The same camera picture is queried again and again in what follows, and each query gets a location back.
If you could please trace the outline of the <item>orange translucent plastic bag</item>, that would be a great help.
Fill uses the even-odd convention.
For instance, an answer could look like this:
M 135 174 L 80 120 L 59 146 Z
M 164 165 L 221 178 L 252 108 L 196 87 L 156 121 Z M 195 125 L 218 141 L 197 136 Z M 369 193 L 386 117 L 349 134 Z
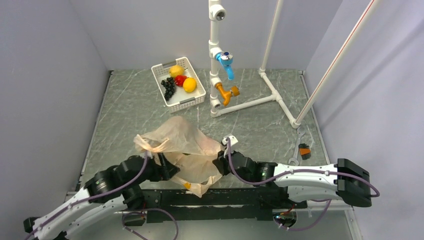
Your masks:
M 173 116 L 156 130 L 134 137 L 139 152 L 164 154 L 180 171 L 170 180 L 201 198 L 222 178 L 213 161 L 223 150 L 220 142 L 206 136 L 194 124 L 181 116 Z

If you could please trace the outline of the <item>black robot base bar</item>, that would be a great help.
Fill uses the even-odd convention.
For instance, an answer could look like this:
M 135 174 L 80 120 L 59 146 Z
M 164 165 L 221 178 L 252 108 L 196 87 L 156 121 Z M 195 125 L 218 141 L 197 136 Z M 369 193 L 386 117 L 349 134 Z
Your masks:
M 306 209 L 306 201 L 289 200 L 287 189 L 248 187 L 212 188 L 202 197 L 183 189 L 142 189 L 130 210 L 162 209 L 177 221 L 255 219 L 271 221 L 285 209 Z

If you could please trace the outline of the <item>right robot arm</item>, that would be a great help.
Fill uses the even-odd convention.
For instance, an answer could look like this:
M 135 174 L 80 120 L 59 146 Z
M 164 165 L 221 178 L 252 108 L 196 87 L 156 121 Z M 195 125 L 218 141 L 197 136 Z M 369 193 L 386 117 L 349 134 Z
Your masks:
M 370 183 L 370 173 L 346 158 L 339 158 L 336 164 L 294 166 L 254 161 L 238 151 L 220 151 L 213 164 L 223 176 L 232 174 L 245 184 L 282 188 L 275 194 L 282 208 L 309 200 L 342 200 L 353 207 L 369 208 L 372 198 L 379 196 Z

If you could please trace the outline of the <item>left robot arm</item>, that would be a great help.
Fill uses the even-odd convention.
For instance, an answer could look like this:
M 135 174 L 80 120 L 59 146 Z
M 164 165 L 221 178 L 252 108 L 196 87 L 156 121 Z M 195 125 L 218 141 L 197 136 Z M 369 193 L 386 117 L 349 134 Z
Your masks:
M 97 172 L 69 200 L 41 217 L 24 220 L 27 240 L 67 240 L 78 230 L 121 210 L 138 211 L 146 205 L 140 187 L 145 181 L 169 181 L 180 168 L 164 154 L 146 151 Z

